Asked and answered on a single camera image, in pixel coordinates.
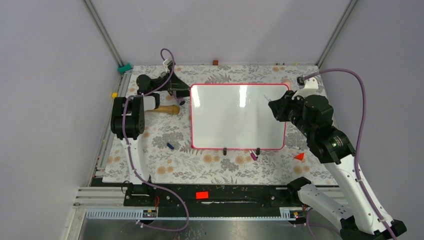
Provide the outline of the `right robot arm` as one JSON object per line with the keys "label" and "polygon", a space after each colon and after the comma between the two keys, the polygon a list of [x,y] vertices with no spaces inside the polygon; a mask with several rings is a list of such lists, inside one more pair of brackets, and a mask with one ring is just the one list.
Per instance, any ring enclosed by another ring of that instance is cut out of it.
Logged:
{"label": "right robot arm", "polygon": [[298,96],[289,90],[268,106],[277,121],[292,123],[306,137],[309,150],[334,177],[347,201],[343,206],[299,177],[287,186],[291,205],[317,211],[344,240],[395,240],[407,231],[405,223],[392,218],[376,198],[349,138],[333,126],[334,109],[326,97]]}

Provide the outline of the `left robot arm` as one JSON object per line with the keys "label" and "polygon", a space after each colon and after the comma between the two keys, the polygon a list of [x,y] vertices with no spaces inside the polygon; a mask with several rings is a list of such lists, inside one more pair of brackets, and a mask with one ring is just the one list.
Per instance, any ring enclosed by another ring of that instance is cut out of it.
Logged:
{"label": "left robot arm", "polygon": [[136,199],[144,206],[152,204],[155,192],[152,187],[147,161],[143,153],[142,135],[146,127],[145,112],[161,110],[160,92],[167,92],[185,104],[190,95],[190,87],[175,74],[175,63],[167,59],[165,71],[156,78],[141,74],[136,79],[138,90],[135,95],[115,97],[110,119],[111,132],[121,141],[129,167],[129,183],[141,185],[136,192]]}

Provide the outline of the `blue marker cap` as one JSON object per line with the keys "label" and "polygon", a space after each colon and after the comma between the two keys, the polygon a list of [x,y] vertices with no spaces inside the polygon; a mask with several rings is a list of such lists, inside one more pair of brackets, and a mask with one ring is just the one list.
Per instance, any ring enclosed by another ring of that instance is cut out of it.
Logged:
{"label": "blue marker cap", "polygon": [[168,142],[167,144],[166,144],[171,150],[174,150],[175,148]]}

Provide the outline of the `pink framed whiteboard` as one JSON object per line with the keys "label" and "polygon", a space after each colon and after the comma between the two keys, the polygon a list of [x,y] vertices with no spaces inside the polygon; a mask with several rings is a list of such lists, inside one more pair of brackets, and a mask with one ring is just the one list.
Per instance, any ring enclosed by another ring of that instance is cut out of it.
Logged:
{"label": "pink framed whiteboard", "polygon": [[286,124],[266,95],[278,100],[283,83],[196,83],[190,87],[191,145],[200,150],[281,150]]}

